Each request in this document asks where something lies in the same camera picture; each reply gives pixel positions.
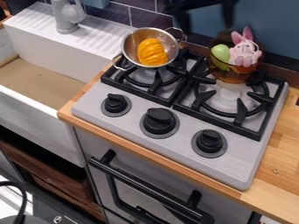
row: white faucet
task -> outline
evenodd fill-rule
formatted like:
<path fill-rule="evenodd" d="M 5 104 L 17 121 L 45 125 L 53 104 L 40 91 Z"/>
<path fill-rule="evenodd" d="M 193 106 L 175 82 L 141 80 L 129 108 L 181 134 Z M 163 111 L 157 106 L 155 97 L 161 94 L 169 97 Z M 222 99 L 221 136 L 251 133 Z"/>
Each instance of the white faucet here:
<path fill-rule="evenodd" d="M 75 0 L 75 3 L 70 4 L 68 0 L 52 0 L 57 32 L 68 34 L 79 28 L 78 23 L 85 18 L 85 13 L 80 0 Z"/>

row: bunny ear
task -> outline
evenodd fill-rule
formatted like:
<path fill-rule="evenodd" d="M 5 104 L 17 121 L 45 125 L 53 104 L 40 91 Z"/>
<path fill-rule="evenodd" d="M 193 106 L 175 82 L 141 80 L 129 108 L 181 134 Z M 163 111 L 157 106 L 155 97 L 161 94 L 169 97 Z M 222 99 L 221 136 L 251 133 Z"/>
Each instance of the bunny ear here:
<path fill-rule="evenodd" d="M 243 40 L 243 37 L 238 32 L 233 31 L 232 40 L 235 45 L 238 45 Z"/>
<path fill-rule="evenodd" d="M 254 35 L 253 32 L 251 31 L 249 26 L 245 26 L 243 30 L 243 37 L 245 39 L 249 39 L 251 41 L 254 41 Z"/>

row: pan handle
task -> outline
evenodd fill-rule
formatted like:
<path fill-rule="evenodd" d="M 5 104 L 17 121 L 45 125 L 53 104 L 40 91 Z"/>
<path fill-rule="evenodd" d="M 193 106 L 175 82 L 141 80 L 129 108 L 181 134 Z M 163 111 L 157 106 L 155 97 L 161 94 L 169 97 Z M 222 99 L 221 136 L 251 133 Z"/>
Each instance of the pan handle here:
<path fill-rule="evenodd" d="M 130 67 L 126 67 L 126 68 L 117 66 L 117 65 L 116 65 L 116 63 L 117 63 L 117 59 L 118 59 L 119 57 L 121 57 L 121 56 L 122 56 L 122 54 L 119 53 L 119 54 L 115 55 L 115 56 L 112 58 L 113 66 L 114 66 L 116 69 L 122 70 L 123 72 L 127 72 L 129 69 L 131 69 L 131 68 L 133 68 L 133 67 L 136 66 L 136 65 L 132 65 L 132 66 L 130 66 Z"/>
<path fill-rule="evenodd" d="M 185 35 L 184 35 L 184 32 L 183 32 L 182 29 L 179 29 L 179 28 L 177 28 L 177 27 L 170 27 L 170 28 L 167 28 L 165 31 L 167 32 L 167 31 L 169 31 L 169 30 L 177 30 L 177 31 L 180 31 L 180 32 L 181 32 L 181 34 L 182 34 L 182 38 L 178 39 L 177 42 L 180 42 L 180 41 L 182 41 L 182 40 L 185 39 Z"/>

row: oven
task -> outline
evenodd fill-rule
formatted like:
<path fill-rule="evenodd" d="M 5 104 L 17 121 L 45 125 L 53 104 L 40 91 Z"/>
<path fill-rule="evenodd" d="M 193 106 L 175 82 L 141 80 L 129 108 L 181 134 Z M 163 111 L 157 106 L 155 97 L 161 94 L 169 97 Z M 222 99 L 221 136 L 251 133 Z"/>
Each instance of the oven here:
<path fill-rule="evenodd" d="M 252 211 L 175 173 L 76 129 L 98 203 L 110 224 L 246 224 Z"/>

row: glass bowl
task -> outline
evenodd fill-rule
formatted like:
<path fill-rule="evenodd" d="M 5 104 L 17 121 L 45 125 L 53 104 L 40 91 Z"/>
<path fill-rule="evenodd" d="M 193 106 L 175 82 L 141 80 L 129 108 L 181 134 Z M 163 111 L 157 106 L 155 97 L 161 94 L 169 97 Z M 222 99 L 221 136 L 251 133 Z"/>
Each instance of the glass bowl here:
<path fill-rule="evenodd" d="M 210 69 L 211 74 L 216 79 L 227 83 L 240 84 L 240 83 L 247 82 L 248 79 L 250 79 L 251 75 L 254 73 L 254 71 L 256 71 L 260 67 L 261 62 L 265 55 L 264 47 L 261 45 L 261 43 L 256 43 L 260 47 L 260 50 L 262 51 L 262 55 L 258 59 L 258 61 L 249 67 L 235 66 L 235 65 L 225 63 L 220 59 L 217 59 L 212 54 L 212 48 L 219 44 L 224 44 L 228 47 L 233 47 L 234 43 L 231 40 L 230 33 L 220 34 L 217 38 L 215 38 L 211 42 L 211 44 L 209 45 L 209 55 L 207 58 L 207 65 Z"/>

